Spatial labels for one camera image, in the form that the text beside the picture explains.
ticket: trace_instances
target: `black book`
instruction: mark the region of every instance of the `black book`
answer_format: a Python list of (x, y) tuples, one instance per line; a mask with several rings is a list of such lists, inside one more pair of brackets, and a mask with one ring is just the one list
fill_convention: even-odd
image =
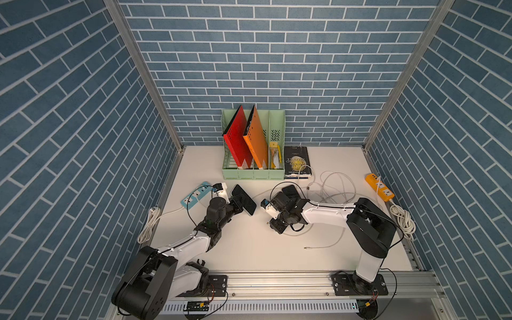
[(285, 179), (307, 179), (311, 177), (308, 149), (305, 146), (285, 146)]

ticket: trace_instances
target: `orange power strip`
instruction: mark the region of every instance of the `orange power strip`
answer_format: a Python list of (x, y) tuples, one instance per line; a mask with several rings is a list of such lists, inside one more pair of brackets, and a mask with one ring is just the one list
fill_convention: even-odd
[(377, 194), (384, 200), (384, 202), (388, 202), (395, 197), (395, 194), (392, 193), (388, 187), (386, 187), (382, 180), (379, 181), (376, 175), (369, 174), (366, 176), (365, 180), (374, 191), (377, 191), (378, 188)]

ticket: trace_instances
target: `book cover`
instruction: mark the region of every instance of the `book cover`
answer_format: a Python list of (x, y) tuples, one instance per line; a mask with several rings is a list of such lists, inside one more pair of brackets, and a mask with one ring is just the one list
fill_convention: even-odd
[(247, 120), (244, 108), (240, 105), (222, 136), (237, 163), (238, 169), (247, 169), (252, 162), (252, 154), (243, 137)]
[(252, 107), (247, 125), (244, 130), (244, 139), (251, 151), (252, 157), (259, 169), (268, 168), (268, 144), (261, 126), (256, 105)]
[(305, 146), (285, 146), (284, 148), (285, 178), (298, 177), (300, 170), (300, 178), (311, 176), (311, 168), (305, 165), (311, 165), (309, 162), (308, 149)]

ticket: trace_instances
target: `cable tray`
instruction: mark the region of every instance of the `cable tray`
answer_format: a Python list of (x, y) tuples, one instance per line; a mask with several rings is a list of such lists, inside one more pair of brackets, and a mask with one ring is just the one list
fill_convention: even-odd
[[(183, 314), (188, 301), (167, 301), (160, 314)], [(210, 311), (224, 303), (223, 299), (212, 302)], [(356, 299), (330, 300), (235, 300), (226, 302), (218, 314), (256, 314), (256, 313), (357, 313)]]

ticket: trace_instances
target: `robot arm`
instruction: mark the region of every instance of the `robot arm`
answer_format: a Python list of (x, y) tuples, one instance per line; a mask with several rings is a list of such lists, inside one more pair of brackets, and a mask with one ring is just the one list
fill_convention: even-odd
[(145, 246), (139, 250), (116, 290), (112, 303), (144, 320), (154, 319), (168, 298), (184, 292), (201, 296), (208, 289), (208, 269), (196, 256), (212, 249), (222, 235), (222, 228), (244, 209), (252, 216), (256, 204), (236, 185), (227, 195), (226, 184), (213, 185), (217, 197), (210, 201), (206, 216), (184, 239), (158, 249)]
[(388, 255), (396, 228), (384, 212), (366, 198), (343, 207), (314, 204), (287, 186), (261, 206), (272, 216), (270, 227), (279, 234), (294, 223), (325, 223), (349, 228), (362, 248), (354, 275), (355, 283), (371, 284)]

